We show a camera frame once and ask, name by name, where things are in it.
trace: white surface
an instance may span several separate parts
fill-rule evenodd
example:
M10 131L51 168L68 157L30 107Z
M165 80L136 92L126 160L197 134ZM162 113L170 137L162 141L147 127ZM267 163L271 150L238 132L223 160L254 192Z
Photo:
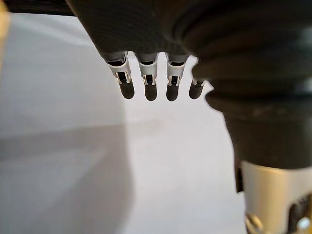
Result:
M243 197L222 115L188 97L135 97L76 18L14 14L0 86L1 234L242 234Z

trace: white backdrop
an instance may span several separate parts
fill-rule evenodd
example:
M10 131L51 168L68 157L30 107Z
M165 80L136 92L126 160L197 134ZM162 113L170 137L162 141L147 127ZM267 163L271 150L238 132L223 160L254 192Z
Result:
M0 86L1 234L242 234L222 115L188 97L135 97L74 17L12 14ZM206 85L203 93L210 89Z

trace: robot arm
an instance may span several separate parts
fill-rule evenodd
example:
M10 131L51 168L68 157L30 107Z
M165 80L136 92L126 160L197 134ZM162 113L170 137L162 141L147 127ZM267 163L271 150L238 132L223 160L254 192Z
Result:
M197 56L190 97L207 102L232 138L237 192L249 234L291 234L310 224L312 194L312 1L35 1L12 11L79 18L125 98L134 95L127 53L139 62L145 96L157 96L157 55L167 54L167 98Z

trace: black rubber fingertip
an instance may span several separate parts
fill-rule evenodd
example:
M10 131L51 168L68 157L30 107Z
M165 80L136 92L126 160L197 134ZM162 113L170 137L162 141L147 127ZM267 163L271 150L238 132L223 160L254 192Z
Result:
M121 93L126 99L131 99L135 95L135 89L133 87L132 81L130 83L123 82L120 85Z
M203 86L202 85L194 85L193 83L191 84L190 91L189 91L189 96L191 99L197 99L200 97L201 92L203 91Z
M149 101L154 101L157 97L157 86L152 85L152 84L148 84L145 85L145 97L147 100Z
M179 87L176 87L175 85L167 86L167 99L169 101L176 100L178 93Z

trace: screw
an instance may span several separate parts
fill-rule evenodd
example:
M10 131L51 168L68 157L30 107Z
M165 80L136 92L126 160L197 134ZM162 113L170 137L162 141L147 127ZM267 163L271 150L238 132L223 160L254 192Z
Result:
M305 231L310 227L311 221L309 218L304 217L300 219L297 223L298 232L304 234Z

